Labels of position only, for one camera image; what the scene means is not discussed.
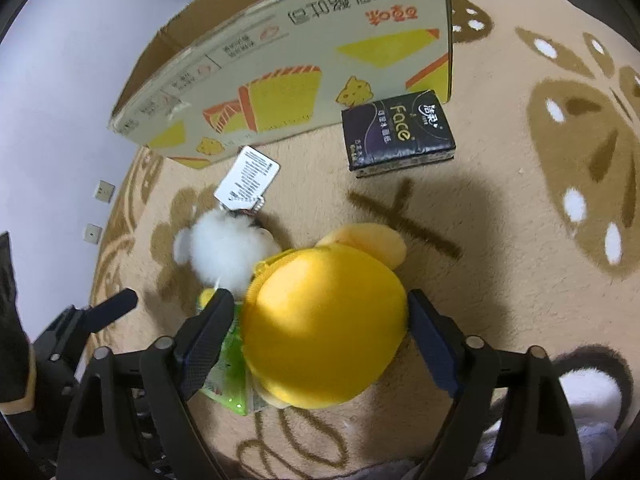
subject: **metal screw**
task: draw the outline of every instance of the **metal screw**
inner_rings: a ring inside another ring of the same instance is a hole
[[[529,348],[529,352],[533,357],[537,357],[538,359],[544,359],[546,357],[545,349],[542,346],[532,346]]]
[[[104,359],[105,357],[107,357],[107,355],[109,355],[110,352],[111,350],[109,350],[109,347],[98,346],[98,348],[94,350],[94,357],[96,359]]]
[[[162,336],[154,343],[156,348],[158,348],[159,350],[165,350],[166,348],[171,348],[173,344],[174,344],[173,338],[167,335]]]
[[[477,335],[470,335],[465,339],[465,343],[469,348],[479,350],[484,346],[484,340]]]

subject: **white spot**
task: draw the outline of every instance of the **white spot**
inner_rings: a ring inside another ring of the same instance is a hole
[[[549,115],[556,123],[564,123],[564,114],[558,106],[558,103],[553,101],[553,99],[546,100],[546,111],[549,112]]]
[[[558,57],[558,52],[553,48],[553,45],[548,41],[542,40],[540,38],[536,38],[533,41],[533,44],[536,46],[536,49],[543,56],[550,57],[551,59],[555,59]]]
[[[484,28],[484,23],[478,20],[469,20],[468,24],[473,30],[482,30]]]
[[[604,237],[604,252],[611,265],[617,265],[622,259],[622,239],[618,226],[613,222],[607,227],[607,235]]]
[[[587,218],[586,200],[575,187],[570,187],[564,192],[562,204],[564,205],[564,212],[571,222],[580,223]]]
[[[604,54],[604,49],[602,45],[599,44],[596,40],[591,40],[591,44],[599,53]]]

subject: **white tag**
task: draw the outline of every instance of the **white tag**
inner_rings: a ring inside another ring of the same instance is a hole
[[[253,209],[279,170],[277,162],[245,146],[213,196],[231,211]]]

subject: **wall socket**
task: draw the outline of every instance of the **wall socket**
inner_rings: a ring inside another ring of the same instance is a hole
[[[85,242],[97,245],[98,243],[100,243],[100,236],[102,236],[101,227],[93,224],[87,224],[84,228],[83,237]]]
[[[100,202],[106,202],[108,204],[113,198],[113,192],[115,189],[116,187],[113,184],[109,184],[108,182],[101,180],[98,183],[98,187],[95,188],[94,198]]]

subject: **plush toy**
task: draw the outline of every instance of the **plush toy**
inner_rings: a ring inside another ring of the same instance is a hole
[[[204,214],[174,242],[177,263],[189,261],[204,284],[244,300],[244,361],[253,388],[280,408],[345,402],[385,370],[407,330],[406,293],[393,272],[405,256],[398,232],[372,223],[345,225],[313,248],[280,252],[255,219],[222,210]],[[202,306],[212,293],[204,292]],[[227,369],[210,390],[233,389],[232,408],[245,413],[249,389],[242,381],[231,388]]]
[[[240,329],[267,402],[323,408],[380,376],[407,330],[406,293],[392,270],[405,256],[398,232],[352,224],[256,266]]]

